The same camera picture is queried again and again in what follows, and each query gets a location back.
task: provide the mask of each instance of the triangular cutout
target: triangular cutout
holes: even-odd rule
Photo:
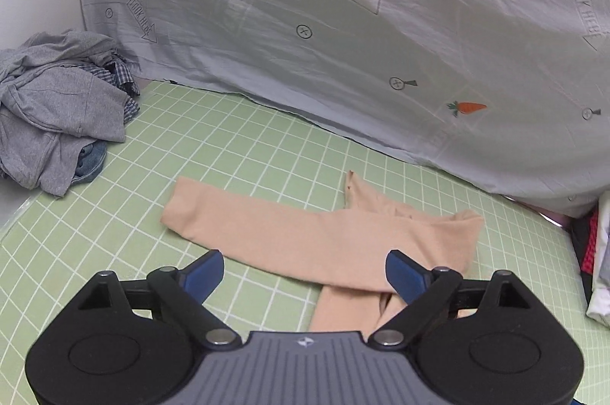
[[[514,309],[528,309],[530,305],[510,283],[505,283],[499,294],[500,307],[513,307]]]
[[[91,292],[91,295],[81,303],[79,310],[108,309],[111,306],[112,301],[108,285],[101,284],[97,285]]]

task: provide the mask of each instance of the metal screw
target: metal screw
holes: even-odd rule
[[[231,329],[212,329],[205,334],[205,339],[212,344],[233,343],[237,335]]]
[[[403,342],[405,337],[399,331],[394,329],[382,329],[381,331],[377,331],[373,338],[377,343],[382,344],[383,346],[395,346]]]

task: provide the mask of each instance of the gray gripper base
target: gray gripper base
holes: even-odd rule
[[[252,332],[205,358],[164,405],[449,405],[407,358],[366,346],[357,332]]]

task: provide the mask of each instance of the green checkered surface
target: green checkered surface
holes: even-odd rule
[[[109,146],[93,183],[62,199],[42,194],[1,240],[1,405],[35,405],[23,372],[27,350],[94,273],[110,269],[120,279],[138,279],[205,252],[159,222],[177,176],[327,211],[344,206],[350,169],[427,213],[482,214],[486,225],[470,276],[515,271],[583,349],[587,369],[576,397],[610,403],[610,331],[585,317],[569,239],[544,218],[240,95],[154,82],[141,107],[126,142]],[[318,293],[319,286],[226,260],[225,278],[206,306],[246,338],[259,329],[305,331]]]

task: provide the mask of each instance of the red fabric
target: red fabric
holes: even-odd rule
[[[581,271],[591,275],[593,275],[593,265],[596,260],[597,216],[596,210],[589,221],[589,243],[587,244],[587,250],[584,253],[583,264],[580,266]]]

